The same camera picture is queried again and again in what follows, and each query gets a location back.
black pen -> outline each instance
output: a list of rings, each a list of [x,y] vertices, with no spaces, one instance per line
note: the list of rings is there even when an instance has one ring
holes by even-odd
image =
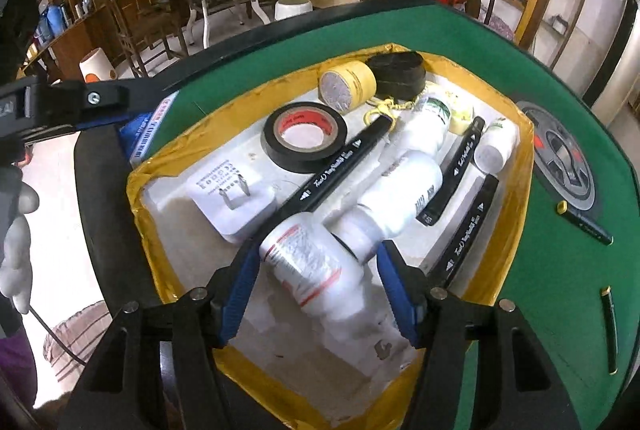
[[[567,201],[560,201],[556,206],[556,212],[604,245],[613,244],[613,235]]]
[[[600,291],[602,308],[604,311],[604,326],[607,333],[607,360],[609,374],[613,376],[618,371],[618,327],[616,325],[616,311],[613,308],[611,286]]]

styrofoam tray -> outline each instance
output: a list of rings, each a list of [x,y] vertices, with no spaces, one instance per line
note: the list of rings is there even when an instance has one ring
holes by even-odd
[[[499,117],[493,108],[447,79],[433,74],[428,74],[427,78],[466,96],[474,103],[475,114],[481,115],[487,124]],[[318,101],[318,93],[314,90],[296,100]],[[369,106],[363,105],[344,116],[348,139],[364,127],[362,118],[367,110]],[[214,271],[228,265],[237,251],[237,246],[223,240],[188,197],[186,182],[192,175],[229,159],[241,172],[242,168],[251,169],[271,183],[279,204],[310,177],[287,172],[268,158],[261,146],[265,121],[266,117],[251,125],[178,177],[153,180],[143,192],[143,204],[154,218],[166,256],[185,289],[206,285]],[[388,140],[379,143],[321,204],[314,213],[318,220],[328,225],[336,219],[393,162],[381,157],[386,142]],[[436,158],[443,170],[459,143],[460,137],[447,134]],[[509,168],[510,163],[501,174],[506,175]],[[462,221],[483,177],[475,166],[470,165],[436,225],[425,227],[414,220],[394,239],[409,265],[427,271],[434,264]],[[465,291],[478,268],[500,211],[503,188],[498,186],[478,237],[450,287],[458,295]],[[366,269],[365,280],[368,315],[375,323],[370,330],[358,334],[349,333],[348,328],[329,331],[302,313],[269,270],[262,266],[238,336],[230,344],[271,377],[305,397],[332,425],[359,415],[415,358],[415,350],[393,324],[375,259]]]

table leg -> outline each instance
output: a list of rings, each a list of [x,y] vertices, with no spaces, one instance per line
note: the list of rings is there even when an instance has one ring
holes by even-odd
[[[271,23],[271,20],[269,19],[269,17],[264,13],[264,11],[262,10],[262,7],[260,7],[258,0],[251,0],[251,8],[254,10],[254,12],[258,15],[258,18],[260,18],[265,25]]]
[[[204,14],[204,35],[202,37],[202,45],[209,48],[209,13],[207,12],[207,1],[202,1],[202,13]]]
[[[236,14],[238,15],[238,20],[240,20],[240,25],[244,25],[244,20],[242,19],[242,7],[240,7],[238,0],[234,0],[234,7],[236,8]]]
[[[189,45],[193,45],[196,40],[193,37],[193,24],[196,21],[196,18],[198,16],[198,13],[196,12],[196,9],[189,9],[189,21],[187,22],[187,25],[185,27],[185,29],[187,31],[189,31]]]

bottle label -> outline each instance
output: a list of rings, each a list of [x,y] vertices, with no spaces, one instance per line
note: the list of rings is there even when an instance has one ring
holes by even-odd
[[[406,160],[407,160],[407,157],[405,155],[403,155],[401,158],[398,159],[398,161],[394,162],[391,166],[389,166],[389,168],[387,168],[384,172],[382,172],[382,176],[383,177],[388,177],[393,172],[395,172],[398,169],[398,167],[402,163],[404,163]]]
[[[431,198],[435,195],[436,188],[431,185],[431,187],[427,190],[427,197],[421,195],[417,201],[415,201],[415,216],[420,215],[420,212],[424,209],[427,203],[431,200]]]
[[[340,280],[342,266],[337,258],[312,239],[302,224],[287,229],[264,256],[273,273],[300,307],[320,296]]]
[[[495,121],[493,121],[488,127],[487,127],[487,132],[489,132],[489,130],[498,130],[498,129],[502,129],[504,128],[504,122],[507,121],[506,117],[498,117],[498,119],[496,119]]]
[[[427,99],[418,99],[414,106],[414,111],[419,113],[431,111],[440,118],[444,125],[448,125],[451,118],[449,107],[433,96],[427,96]]]

screw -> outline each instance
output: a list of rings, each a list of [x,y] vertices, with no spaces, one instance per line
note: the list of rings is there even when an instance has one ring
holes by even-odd
[[[500,309],[502,309],[503,311],[507,311],[508,313],[513,313],[516,310],[516,304],[514,304],[507,298],[503,298],[502,300],[500,300],[498,302],[498,305],[500,305]]]
[[[447,292],[442,287],[434,287],[430,292],[436,300],[444,300],[447,297]]]
[[[133,300],[124,304],[122,310],[126,312],[126,314],[130,315],[131,313],[135,313],[138,310],[138,307],[140,307],[140,304]]]
[[[91,104],[98,104],[100,103],[100,94],[98,94],[97,92],[89,92],[86,100]]]
[[[189,292],[191,300],[204,300],[207,297],[207,290],[204,287],[196,287]]]

